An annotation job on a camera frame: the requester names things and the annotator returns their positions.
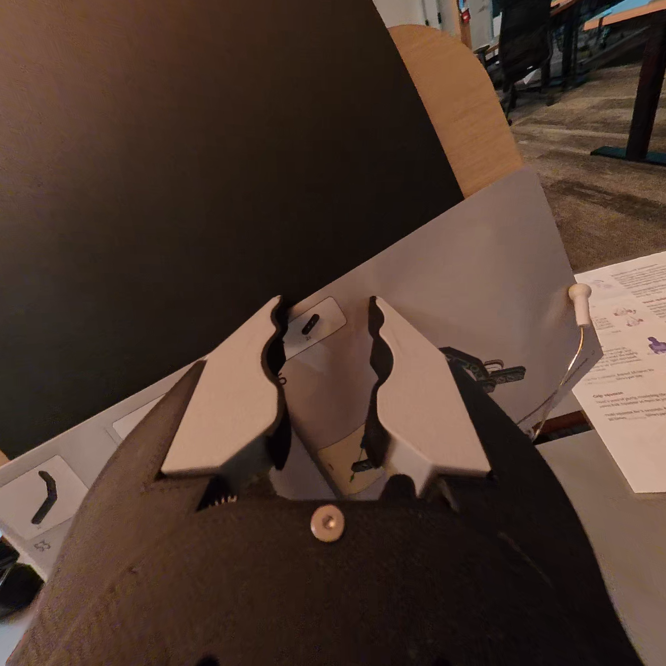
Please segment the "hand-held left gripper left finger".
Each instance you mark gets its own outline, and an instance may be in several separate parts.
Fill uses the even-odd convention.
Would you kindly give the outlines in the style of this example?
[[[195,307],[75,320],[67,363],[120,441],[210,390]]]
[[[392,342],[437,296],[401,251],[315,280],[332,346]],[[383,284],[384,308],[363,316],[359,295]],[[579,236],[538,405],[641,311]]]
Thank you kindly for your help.
[[[203,359],[203,369],[162,462],[167,478],[212,476],[238,495],[282,468],[291,429],[279,373],[286,313],[274,296]]]

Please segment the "black office chair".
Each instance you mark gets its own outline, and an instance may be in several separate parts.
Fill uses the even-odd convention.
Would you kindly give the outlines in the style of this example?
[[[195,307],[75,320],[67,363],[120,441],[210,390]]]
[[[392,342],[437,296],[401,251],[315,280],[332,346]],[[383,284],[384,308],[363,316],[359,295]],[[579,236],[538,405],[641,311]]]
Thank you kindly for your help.
[[[533,72],[539,82],[527,92],[549,96],[550,63],[553,55],[550,29],[551,1],[493,1],[501,15],[498,61],[502,75],[501,105],[508,125],[518,101],[518,83]]]

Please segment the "dark desk partition wooden edge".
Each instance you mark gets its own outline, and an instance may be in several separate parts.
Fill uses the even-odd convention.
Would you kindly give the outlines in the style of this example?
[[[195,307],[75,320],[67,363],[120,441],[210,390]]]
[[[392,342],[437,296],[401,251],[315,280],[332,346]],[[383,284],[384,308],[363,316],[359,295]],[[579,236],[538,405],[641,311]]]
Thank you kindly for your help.
[[[1,2],[1,452],[472,192],[373,1]]]

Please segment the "printed paper sheet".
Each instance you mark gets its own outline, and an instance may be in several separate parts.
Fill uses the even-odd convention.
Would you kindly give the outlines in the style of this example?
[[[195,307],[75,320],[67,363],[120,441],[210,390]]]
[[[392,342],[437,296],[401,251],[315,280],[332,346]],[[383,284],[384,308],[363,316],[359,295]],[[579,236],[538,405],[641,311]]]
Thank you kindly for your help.
[[[573,388],[636,494],[665,493],[665,252],[577,275],[602,357]]]

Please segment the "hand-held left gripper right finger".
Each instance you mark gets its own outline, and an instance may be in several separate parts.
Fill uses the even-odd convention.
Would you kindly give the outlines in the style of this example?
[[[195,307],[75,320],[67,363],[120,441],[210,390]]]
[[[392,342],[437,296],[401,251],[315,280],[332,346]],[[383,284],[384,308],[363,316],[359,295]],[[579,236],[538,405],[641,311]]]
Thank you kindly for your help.
[[[492,467],[446,356],[385,299],[368,303],[377,380],[362,436],[362,471],[409,477],[416,495],[442,475],[485,478]]]

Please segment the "wooden desk black legs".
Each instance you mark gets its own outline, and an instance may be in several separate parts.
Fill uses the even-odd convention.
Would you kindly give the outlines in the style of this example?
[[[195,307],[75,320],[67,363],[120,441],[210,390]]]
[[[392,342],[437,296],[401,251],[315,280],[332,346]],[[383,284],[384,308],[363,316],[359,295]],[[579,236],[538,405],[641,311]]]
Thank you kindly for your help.
[[[665,2],[618,1],[611,9],[587,21],[584,29],[612,27],[623,22],[641,24],[647,36],[627,145],[601,146],[590,155],[664,167],[665,154],[651,151],[650,143],[665,79]]]

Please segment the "dark object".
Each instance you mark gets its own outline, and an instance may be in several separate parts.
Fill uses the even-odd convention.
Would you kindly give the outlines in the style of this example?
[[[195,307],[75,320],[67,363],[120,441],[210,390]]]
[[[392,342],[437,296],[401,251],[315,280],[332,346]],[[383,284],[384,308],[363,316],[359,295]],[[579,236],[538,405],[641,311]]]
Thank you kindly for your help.
[[[1,622],[28,609],[44,586],[32,559],[1,537]]]

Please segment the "grey lego instruction booklet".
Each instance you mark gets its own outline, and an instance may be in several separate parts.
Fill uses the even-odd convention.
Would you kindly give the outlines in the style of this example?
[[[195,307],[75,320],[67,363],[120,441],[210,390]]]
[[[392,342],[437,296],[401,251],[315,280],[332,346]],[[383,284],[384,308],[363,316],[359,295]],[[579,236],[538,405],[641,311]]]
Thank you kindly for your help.
[[[295,430],[278,495],[376,499],[383,471],[352,475],[376,376],[368,299],[385,299],[453,360],[489,362],[491,398],[527,434],[601,358],[585,333],[573,377],[558,389],[579,344],[568,290],[575,282],[533,171],[514,172],[465,199],[296,305],[282,371]]]

